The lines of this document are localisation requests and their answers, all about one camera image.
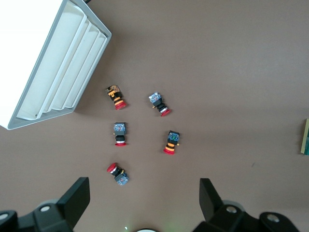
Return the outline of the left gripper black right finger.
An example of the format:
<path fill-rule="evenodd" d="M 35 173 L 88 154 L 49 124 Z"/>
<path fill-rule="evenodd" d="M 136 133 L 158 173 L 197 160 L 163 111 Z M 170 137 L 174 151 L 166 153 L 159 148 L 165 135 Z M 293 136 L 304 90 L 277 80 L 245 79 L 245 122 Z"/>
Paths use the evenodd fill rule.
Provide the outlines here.
<path fill-rule="evenodd" d="M 208 178 L 199 182 L 199 204 L 205 220 L 195 232 L 261 232 L 258 219 L 233 203 L 224 203 Z"/>

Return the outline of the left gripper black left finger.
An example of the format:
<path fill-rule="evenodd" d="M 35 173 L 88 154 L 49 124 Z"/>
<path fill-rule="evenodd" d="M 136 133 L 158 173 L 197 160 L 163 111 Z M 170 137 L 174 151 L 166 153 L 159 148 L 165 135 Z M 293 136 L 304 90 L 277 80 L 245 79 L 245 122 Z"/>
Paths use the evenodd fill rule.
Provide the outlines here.
<path fill-rule="evenodd" d="M 59 198 L 41 203 L 18 219 L 19 232 L 72 232 L 90 202 L 88 177 L 80 177 Z"/>

